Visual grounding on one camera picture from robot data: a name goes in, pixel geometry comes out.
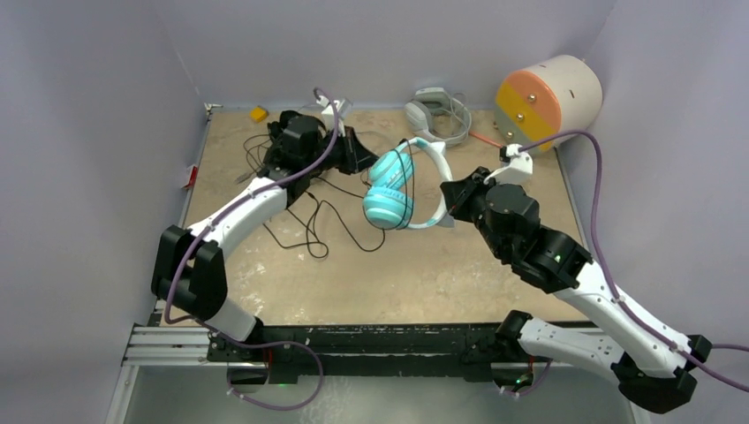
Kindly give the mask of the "round pastel drawer box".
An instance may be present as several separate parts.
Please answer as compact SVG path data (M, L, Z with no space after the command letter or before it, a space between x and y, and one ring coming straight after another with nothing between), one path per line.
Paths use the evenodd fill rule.
M530 145L586 129L601 110L603 89L581 59L559 55L511 72L495 96L495 124L506 144Z

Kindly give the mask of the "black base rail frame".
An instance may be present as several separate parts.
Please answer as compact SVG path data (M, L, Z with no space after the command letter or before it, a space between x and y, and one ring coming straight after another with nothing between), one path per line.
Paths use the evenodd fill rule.
M246 349L201 327L136 327L127 366L223 369L240 388L296 384L318 375L457 377L509 382L549 354L528 355L503 341L497 322L269 325L272 347Z

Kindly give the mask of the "red tag on wall edge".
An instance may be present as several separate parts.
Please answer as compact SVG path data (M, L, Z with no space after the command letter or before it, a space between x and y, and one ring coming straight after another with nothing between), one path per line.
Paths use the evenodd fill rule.
M199 171L199 168L195 164L190 165L187 168L186 173L185 173L185 181L184 181L184 184L182 186L183 189L189 190L190 188L192 188L194 186L195 181L197 179L198 171Z

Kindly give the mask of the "white grey headphones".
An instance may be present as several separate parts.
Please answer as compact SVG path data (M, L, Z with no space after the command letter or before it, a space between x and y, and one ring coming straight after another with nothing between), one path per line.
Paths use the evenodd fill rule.
M471 130L471 111L443 87L425 87L417 90L404 106L406 121L416 136L430 142L443 142L448 148L463 143ZM459 130L451 135L438 135L435 118L446 116L459 123Z

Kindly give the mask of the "small yellow block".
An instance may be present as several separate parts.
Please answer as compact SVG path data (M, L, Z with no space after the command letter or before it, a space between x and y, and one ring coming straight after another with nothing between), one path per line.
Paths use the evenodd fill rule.
M267 111L266 109L264 109L264 108L262 108L262 107L260 107L260 106L257 106L257 107L254 107L254 108L252 108L252 109L251 109L251 110L249 111L249 113L248 113L248 116L249 116L249 117L250 117L250 118L251 118L251 119L252 119L252 120L253 120L253 121L254 121L255 123L260 123L260 122L262 122L262 121L264 121L265 119L267 119L267 118L268 118L268 116L269 116L269 112L268 112L268 111Z

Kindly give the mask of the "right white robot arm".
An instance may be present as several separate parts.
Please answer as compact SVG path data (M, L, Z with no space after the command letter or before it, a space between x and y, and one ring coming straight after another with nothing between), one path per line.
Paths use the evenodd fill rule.
M651 413L665 414L692 400L698 382L690 360L707 359L709 340L672 329L609 284L601 264L580 243L541 223L538 201L522 186L498 184L479 167L440 189L449 215L473 224L497 260L602 332L594 337L512 310L496 332L503 357L515 360L524 353L585 369Z

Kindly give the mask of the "black over-ear headphones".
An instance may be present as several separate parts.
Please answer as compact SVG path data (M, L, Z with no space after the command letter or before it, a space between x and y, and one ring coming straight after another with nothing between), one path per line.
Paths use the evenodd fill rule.
M270 146L256 171L258 177L280 180L316 161L327 147L326 127L314 116L285 110L268 124Z

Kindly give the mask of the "teal cat-ear headphones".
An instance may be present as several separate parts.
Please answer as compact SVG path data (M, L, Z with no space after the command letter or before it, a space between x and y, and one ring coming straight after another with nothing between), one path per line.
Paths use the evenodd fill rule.
M443 142L430 142L421 137L400 142L382 155L368 171L370 187L363 198L362 208L367 221L380 230L425 230L434 226L452 228L455 224L447 212L444 197L440 198L435 212L425 222L413 221L415 200L411 197L410 184L416 171L412 159L415 148L432 160L442 182L453 180Z

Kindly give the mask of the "orange pen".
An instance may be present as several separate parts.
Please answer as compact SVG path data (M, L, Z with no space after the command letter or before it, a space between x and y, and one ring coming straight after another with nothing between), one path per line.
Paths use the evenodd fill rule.
M498 141L495 141L495 140L492 140L492 139L490 139L489 137L487 137L485 135L482 135L482 134L479 134L479 133L476 133L476 132L469 132L469 135L471 137L474 137L475 139L477 139L479 141L482 141L482 142L484 142L486 144L489 144L489 145L491 145L493 147L496 147L496 148L502 148L503 147L502 143L500 143Z

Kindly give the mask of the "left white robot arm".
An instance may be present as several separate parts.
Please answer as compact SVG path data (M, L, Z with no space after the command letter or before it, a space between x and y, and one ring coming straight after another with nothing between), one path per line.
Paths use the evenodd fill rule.
M352 127L293 110L268 123L267 137L261 166L243 192L198 223L172 225L162 233L151 280L158 299L229 337L230 351L243 361L261 355L262 323L229 298L226 259L292 205L312 178L331 169L359 174L378 158Z

